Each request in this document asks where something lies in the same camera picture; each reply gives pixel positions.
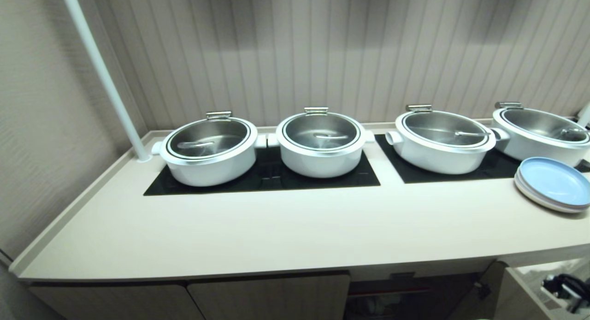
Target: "cabinet door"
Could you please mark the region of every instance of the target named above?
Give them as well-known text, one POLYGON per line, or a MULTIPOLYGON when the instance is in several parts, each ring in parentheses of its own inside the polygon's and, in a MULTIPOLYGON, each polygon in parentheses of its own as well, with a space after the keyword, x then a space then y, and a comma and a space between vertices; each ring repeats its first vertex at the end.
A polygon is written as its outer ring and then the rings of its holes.
POLYGON ((350 277, 252 279, 189 284, 207 320, 342 320, 350 277))
POLYGON ((447 320, 556 320, 525 282, 503 263, 495 263, 447 320))
POLYGON ((29 290, 68 320, 204 320, 186 289, 175 284, 29 290))

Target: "induction cooktop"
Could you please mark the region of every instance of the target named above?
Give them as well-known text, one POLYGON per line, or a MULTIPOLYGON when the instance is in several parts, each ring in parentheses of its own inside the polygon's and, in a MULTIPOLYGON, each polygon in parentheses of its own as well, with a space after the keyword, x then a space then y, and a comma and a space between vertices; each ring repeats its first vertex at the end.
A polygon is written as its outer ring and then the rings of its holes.
MULTIPOLYGON (((385 155, 394 166, 404 183, 428 183, 428 182, 449 182, 449 181, 472 181, 476 179, 513 178, 516 174, 520 161, 510 158, 499 150, 493 148, 485 154, 481 165, 475 171, 463 175, 445 175, 424 170, 410 164, 397 154, 393 146, 387 143, 385 135, 375 135, 375 140, 385 152, 385 155)), ((580 172, 590 172, 590 164, 585 160, 576 169, 580 172)))
POLYGON ((177 181, 172 176, 168 166, 165 166, 143 195, 166 196, 174 194, 349 188, 379 185, 381 185, 379 179, 377 179, 377 175, 371 168, 365 153, 362 154, 359 165, 345 175, 334 178, 311 178, 299 175, 286 167, 281 161, 280 148, 257 148, 254 166, 233 181, 207 187, 188 186, 177 181))

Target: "glass lid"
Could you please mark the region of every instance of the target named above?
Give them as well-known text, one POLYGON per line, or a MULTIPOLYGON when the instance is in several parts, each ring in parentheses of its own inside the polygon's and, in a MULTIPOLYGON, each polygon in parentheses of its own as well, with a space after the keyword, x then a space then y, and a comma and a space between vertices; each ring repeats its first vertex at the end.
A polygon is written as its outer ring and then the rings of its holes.
POLYGON ((331 113, 308 113, 293 118, 283 127, 291 143, 312 150, 335 150, 360 138, 359 128, 350 120, 331 113))
POLYGON ((565 142, 587 142, 588 133, 578 124, 554 114, 531 109, 506 109, 502 117, 535 135, 565 142))
POLYGON ((487 141, 489 132, 474 121, 445 112, 416 112, 404 118, 411 133, 447 146, 476 146, 487 141))
POLYGON ((167 147, 174 156, 197 160, 229 152, 248 136, 249 128, 238 120, 207 119, 177 131, 167 147))

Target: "wall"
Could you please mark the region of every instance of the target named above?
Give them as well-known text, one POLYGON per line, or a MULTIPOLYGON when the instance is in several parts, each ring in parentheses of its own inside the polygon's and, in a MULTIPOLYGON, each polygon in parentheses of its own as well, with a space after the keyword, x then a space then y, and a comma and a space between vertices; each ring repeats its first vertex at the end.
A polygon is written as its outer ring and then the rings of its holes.
POLYGON ((0 249, 14 259, 130 145, 63 0, 0 0, 0 33, 0 249))
POLYGON ((489 118, 495 101, 571 116, 590 100, 590 0, 97 3, 150 129, 225 109, 264 126, 310 105, 381 122, 408 103, 489 118))

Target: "lid handle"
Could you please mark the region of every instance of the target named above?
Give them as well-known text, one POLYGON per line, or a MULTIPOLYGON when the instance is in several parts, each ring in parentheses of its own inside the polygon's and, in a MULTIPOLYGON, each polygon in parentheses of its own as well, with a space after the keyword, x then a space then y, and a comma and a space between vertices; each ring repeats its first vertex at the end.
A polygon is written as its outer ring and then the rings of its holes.
POLYGON ((511 102, 496 102, 494 105, 496 109, 506 108, 506 109, 524 109, 522 103, 511 101, 511 102))
POLYGON ((213 145, 213 142, 180 142, 178 143, 178 148, 199 148, 213 145))
POLYGON ((561 130, 561 134, 564 135, 565 133, 590 133, 590 130, 584 130, 584 129, 562 129, 561 130))
POLYGON ((305 107, 303 110, 306 114, 326 114, 328 107, 305 107))
POLYGON ((226 112, 208 112, 206 114, 207 119, 226 119, 231 117, 231 111, 226 112))
POLYGON ((326 135, 324 133, 314 133, 313 136, 316 137, 316 138, 318 138, 318 139, 329 139, 331 141, 348 139, 348 136, 347 135, 343 135, 343 136, 329 136, 329 135, 326 135))
POLYGON ((463 132, 463 131, 456 131, 456 136, 469 136, 469 137, 485 137, 491 135, 489 132, 480 132, 480 133, 472 133, 472 132, 463 132))
POLYGON ((406 112, 432 112, 432 104, 408 104, 406 112))

